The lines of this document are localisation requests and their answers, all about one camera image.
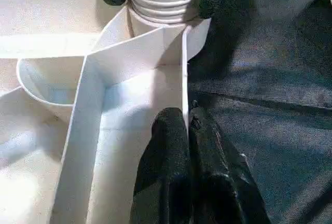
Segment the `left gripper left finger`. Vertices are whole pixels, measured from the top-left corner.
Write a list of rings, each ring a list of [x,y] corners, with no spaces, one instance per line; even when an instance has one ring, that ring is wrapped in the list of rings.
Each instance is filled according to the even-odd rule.
[[[130,223],[189,223],[191,171],[182,111],[158,113],[151,139],[140,159],[133,190]]]

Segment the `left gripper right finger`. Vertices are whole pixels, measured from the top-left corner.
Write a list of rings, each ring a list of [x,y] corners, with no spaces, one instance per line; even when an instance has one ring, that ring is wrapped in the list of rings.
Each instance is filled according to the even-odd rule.
[[[198,103],[188,127],[194,223],[270,223],[246,156]]]

